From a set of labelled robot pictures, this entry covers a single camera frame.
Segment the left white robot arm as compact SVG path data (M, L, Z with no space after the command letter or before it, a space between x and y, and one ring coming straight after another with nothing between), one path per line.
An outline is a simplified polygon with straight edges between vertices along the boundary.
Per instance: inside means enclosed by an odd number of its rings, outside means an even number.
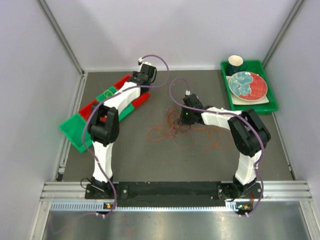
M93 114L88 124L88 134L93 142L94 155L98 161L94 163L94 172L91 184L102 198L109 198L114 187L108 180L113 177L111 166L113 144L120 132L120 117L125 108L133 101L145 95L156 78L157 69L151 63L140 59L139 69L134 71L122 87L115 93L116 96L108 98Z

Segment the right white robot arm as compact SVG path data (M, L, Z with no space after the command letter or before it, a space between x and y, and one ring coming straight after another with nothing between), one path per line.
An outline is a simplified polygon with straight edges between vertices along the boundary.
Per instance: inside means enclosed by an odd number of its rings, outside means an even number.
M230 111L203 106L198 96L186 91L180 114L183 125L201 124L229 130L239 151L238 167L233 176L233 192L245 198L257 180L257 169L271 134L252 108Z

